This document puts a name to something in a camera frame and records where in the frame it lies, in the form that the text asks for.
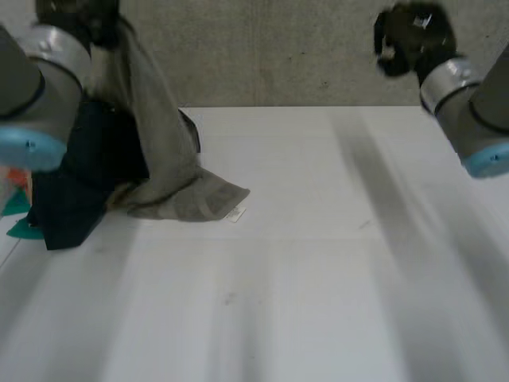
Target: pile of clothes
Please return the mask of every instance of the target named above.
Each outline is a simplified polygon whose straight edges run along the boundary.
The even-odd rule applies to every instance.
[[[196,125],[127,24],[95,70],[61,167],[32,174],[27,221],[49,250],[81,245],[108,209],[148,219],[223,219],[249,190],[200,167]]]

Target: crumpled fabric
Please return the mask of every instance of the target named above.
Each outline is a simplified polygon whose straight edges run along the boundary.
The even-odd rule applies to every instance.
[[[250,191],[200,167],[195,139],[162,70],[125,21],[119,38],[114,52],[94,52],[87,91],[133,114],[150,179],[123,185],[109,205],[148,219],[223,219]]]

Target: orange object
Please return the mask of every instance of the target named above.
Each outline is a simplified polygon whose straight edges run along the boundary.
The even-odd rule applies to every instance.
[[[24,170],[11,169],[7,174],[7,179],[20,189],[24,189],[27,199],[32,204],[32,174]]]

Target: silver band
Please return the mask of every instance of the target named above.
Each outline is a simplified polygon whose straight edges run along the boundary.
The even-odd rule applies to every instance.
[[[481,78],[466,58],[454,58],[437,66],[424,80],[421,97],[435,115],[437,106],[449,94],[479,84]]]
[[[50,25],[36,25],[20,45],[28,57],[57,64],[74,74],[81,86],[91,71],[87,50],[71,34]]]

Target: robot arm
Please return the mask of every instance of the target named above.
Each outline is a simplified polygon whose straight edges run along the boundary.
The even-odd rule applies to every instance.
[[[20,45],[0,28],[0,162],[58,168],[91,66],[90,45],[54,25],[36,25]]]
[[[385,57],[383,42],[394,48]],[[415,71],[424,106],[472,177],[509,172],[509,46],[484,80],[466,57],[444,10],[434,4],[398,4],[375,24],[379,67],[390,77]]]
[[[509,172],[509,46],[484,81],[467,59],[452,59],[428,75],[421,95],[472,177]]]
[[[60,166],[91,68],[91,44],[112,49],[118,0],[37,0],[39,23],[15,41],[0,26],[0,163]]]

